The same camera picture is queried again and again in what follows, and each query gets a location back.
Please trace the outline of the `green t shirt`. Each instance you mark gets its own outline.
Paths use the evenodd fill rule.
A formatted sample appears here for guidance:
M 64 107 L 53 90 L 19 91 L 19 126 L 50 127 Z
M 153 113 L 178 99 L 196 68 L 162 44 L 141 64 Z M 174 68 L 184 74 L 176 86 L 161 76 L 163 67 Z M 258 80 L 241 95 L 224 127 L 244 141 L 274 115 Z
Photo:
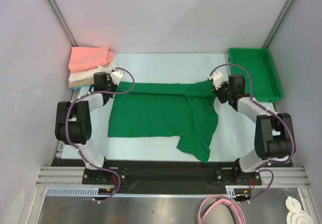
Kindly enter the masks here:
M 212 88 L 210 81 L 136 83 L 131 92 L 115 96 L 108 137 L 178 136 L 178 150 L 207 163 L 218 126 Z

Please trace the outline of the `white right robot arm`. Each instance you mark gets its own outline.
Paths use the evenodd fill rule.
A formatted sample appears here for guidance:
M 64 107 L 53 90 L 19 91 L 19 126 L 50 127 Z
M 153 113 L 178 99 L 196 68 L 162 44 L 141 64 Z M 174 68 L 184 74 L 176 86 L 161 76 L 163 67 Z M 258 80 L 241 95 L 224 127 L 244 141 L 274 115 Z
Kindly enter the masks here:
M 242 75 L 229 75 L 225 79 L 215 71 L 208 79 L 220 103 L 228 103 L 255 124 L 254 148 L 234 162 L 231 180 L 245 185 L 260 168 L 289 162 L 296 150 L 291 116 L 271 111 L 245 93 L 246 81 Z

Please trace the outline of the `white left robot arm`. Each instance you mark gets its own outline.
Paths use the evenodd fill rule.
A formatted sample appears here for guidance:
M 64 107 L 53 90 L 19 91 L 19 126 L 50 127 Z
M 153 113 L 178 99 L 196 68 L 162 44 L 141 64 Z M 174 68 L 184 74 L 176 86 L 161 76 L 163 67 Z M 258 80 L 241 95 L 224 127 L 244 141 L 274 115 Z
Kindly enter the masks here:
M 105 106 L 113 98 L 123 76 L 124 73 L 116 69 L 110 73 L 95 73 L 94 83 L 85 95 L 57 104 L 55 137 L 72 146 L 83 160 L 83 184 L 118 183 L 116 174 L 107 168 L 106 158 L 92 139 L 91 112 Z

